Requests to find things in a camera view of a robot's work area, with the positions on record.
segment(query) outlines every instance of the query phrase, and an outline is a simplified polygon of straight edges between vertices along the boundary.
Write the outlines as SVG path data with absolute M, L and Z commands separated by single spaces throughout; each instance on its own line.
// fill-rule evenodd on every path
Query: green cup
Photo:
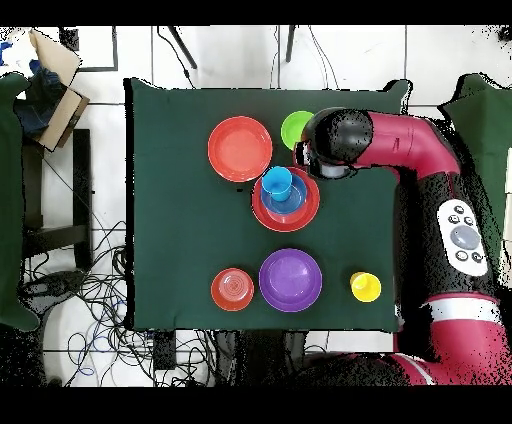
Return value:
M 290 150 L 293 150 L 295 143 L 300 141 L 302 130 L 311 119 L 313 114 L 304 110 L 293 112 L 286 117 L 281 125 L 281 138 L 283 143 Z

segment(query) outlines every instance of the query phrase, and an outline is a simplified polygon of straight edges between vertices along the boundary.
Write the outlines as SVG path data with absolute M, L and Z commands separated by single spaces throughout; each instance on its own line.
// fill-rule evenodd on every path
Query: blue cup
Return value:
M 282 166 L 274 166 L 263 175 L 262 186 L 273 200 L 284 202 L 292 191 L 292 173 Z

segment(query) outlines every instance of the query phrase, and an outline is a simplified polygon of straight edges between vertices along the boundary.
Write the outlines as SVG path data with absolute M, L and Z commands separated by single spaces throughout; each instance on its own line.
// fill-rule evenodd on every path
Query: purple plate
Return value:
M 322 272 L 302 250 L 281 249 L 260 268 L 260 290 L 265 300 L 282 312 L 299 312 L 311 306 L 322 290 Z

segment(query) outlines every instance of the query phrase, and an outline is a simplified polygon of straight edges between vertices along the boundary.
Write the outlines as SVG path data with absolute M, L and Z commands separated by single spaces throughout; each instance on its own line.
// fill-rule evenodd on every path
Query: dark green tablecloth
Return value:
M 465 184 L 476 196 L 477 208 L 483 211 L 481 230 L 495 269 L 498 269 L 505 216 L 507 154 L 512 147 L 512 90 L 500 87 L 485 74 L 464 75 L 453 99 L 440 106 L 440 110 L 451 118 L 471 156 L 471 166 L 463 169 Z M 473 172 L 480 181 L 474 178 Z M 480 194 L 482 191 L 487 195 L 488 204 Z
M 162 90 L 137 79 L 131 86 L 136 328 L 397 329 L 392 278 L 396 181 L 389 171 L 319 181 L 315 219 L 297 232 L 276 233 L 252 214 L 254 181 L 235 184 L 220 177 L 208 161 L 207 142 L 223 119 L 250 116 L 272 137 L 272 163 L 290 165 L 291 152 L 280 139 L 289 113 L 332 106 L 400 113 L 407 81 L 387 92 Z M 309 253 L 323 274 L 320 297 L 299 313 L 273 309 L 258 289 L 261 264 L 285 247 Z M 247 271 L 256 286 L 253 301 L 240 312 L 219 309 L 210 296 L 213 278 L 228 267 Z M 349 277 L 355 271 L 379 276 L 378 300 L 364 304 L 353 297 Z
M 16 294 L 22 269 L 24 208 L 22 128 L 13 104 L 28 86 L 21 74 L 0 77 L 0 323 L 23 331 L 39 325 L 37 316 L 20 304 Z

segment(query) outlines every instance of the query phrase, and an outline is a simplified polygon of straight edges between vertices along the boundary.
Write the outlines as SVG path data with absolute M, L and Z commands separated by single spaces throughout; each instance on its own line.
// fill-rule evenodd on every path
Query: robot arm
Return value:
M 402 294 L 413 293 L 401 296 L 402 310 L 430 309 L 425 336 L 437 361 L 391 356 L 413 384 L 512 383 L 491 267 L 457 157 L 440 131 L 412 116 L 330 108 L 305 126 L 294 159 L 324 179 L 372 166 L 413 171 L 412 189 L 399 181 L 395 192 L 395 204 L 409 211 L 406 219 L 395 211 L 395 279 L 404 280 Z M 404 248 L 408 238 L 417 238 L 416 249 Z M 407 262 L 418 264 L 417 278 L 402 273 Z

